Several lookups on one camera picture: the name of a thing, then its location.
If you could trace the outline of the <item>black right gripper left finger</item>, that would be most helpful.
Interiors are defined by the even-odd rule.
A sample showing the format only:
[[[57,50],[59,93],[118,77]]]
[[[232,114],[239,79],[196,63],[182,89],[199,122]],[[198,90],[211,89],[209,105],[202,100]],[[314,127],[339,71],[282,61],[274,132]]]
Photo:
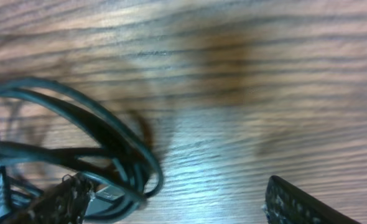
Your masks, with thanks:
[[[71,176],[2,224],[82,224],[91,193],[90,179]]]

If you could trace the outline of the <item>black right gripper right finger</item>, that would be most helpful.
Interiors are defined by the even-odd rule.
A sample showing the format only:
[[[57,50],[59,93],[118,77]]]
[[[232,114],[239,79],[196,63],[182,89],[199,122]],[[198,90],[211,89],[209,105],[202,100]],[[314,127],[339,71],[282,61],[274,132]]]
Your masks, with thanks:
[[[262,209],[269,224],[360,224],[277,175],[269,178]]]

